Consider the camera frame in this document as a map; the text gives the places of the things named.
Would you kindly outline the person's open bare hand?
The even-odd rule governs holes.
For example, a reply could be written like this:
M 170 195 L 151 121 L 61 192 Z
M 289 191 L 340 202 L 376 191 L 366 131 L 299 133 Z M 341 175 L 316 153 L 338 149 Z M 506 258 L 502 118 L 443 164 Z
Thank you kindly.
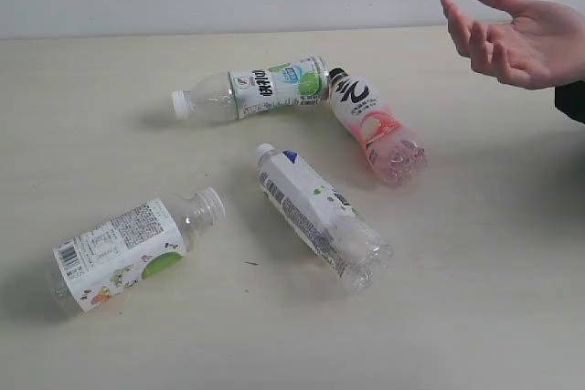
M 584 80 L 584 15 L 543 0 L 478 0 L 506 12 L 508 22 L 488 24 L 441 0 L 448 33 L 472 71 L 526 90 Z

